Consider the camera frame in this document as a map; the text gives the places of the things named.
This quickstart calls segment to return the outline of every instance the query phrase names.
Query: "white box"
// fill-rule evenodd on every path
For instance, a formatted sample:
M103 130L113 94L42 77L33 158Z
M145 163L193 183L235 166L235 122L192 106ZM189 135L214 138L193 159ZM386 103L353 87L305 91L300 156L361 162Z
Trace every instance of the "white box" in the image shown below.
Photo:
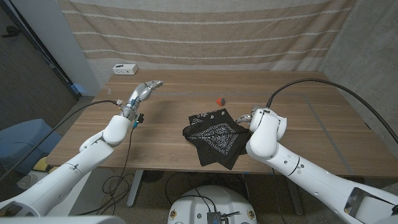
M136 64L116 64L113 67L113 72L116 75L134 75L137 70Z

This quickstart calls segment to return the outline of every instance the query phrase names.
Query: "blue chair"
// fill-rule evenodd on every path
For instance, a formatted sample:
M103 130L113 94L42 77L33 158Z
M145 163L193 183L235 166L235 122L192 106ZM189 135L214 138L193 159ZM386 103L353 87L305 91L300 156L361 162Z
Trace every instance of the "blue chair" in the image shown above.
M25 121L0 131L0 163L10 169L50 131L51 127L43 119ZM61 136L53 132L15 170L27 175L41 158L50 154L60 140Z

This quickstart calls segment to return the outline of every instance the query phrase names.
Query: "yellow object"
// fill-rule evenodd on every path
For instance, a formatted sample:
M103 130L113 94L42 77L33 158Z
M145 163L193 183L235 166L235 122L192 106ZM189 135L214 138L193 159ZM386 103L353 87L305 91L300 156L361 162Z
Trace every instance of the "yellow object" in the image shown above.
M49 173L53 172L56 168L58 168L58 167L53 167L53 168L51 168L51 169L49 170Z
M45 172L45 170L46 170L46 168L47 168L47 166L48 166L48 165L45 163L45 158L47 158L47 156L41 158L41 159L36 163L36 165L33 166L33 170L38 170L38 171L43 171L43 172Z

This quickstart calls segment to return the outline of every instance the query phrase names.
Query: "gray wall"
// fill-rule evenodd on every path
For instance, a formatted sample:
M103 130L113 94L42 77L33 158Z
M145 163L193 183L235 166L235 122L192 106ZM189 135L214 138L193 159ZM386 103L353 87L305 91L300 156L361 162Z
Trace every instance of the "gray wall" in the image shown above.
M80 93L95 96L101 89L100 84L73 36L57 1L12 0L12 3Z
M363 97L398 133L397 69L398 1L357 0L320 71ZM376 117L352 96L345 97L398 158L398 145Z

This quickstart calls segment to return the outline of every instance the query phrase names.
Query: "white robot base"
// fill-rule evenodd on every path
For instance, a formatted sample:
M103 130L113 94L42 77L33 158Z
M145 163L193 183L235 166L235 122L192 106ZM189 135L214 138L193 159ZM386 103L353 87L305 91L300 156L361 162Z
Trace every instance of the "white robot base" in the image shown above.
M192 189L173 203L168 217L168 224L207 224L209 208L203 200L210 207L211 215L215 214L215 208L217 212L221 212L221 216L239 212L234 215L227 215L228 221L223 221L222 223L257 224L256 214L252 205L235 191L217 185L201 186L197 187L197 190L202 197L211 199L215 207L208 199L197 197L197 191ZM211 224L214 223L221 224L221 222L216 220L211 221Z

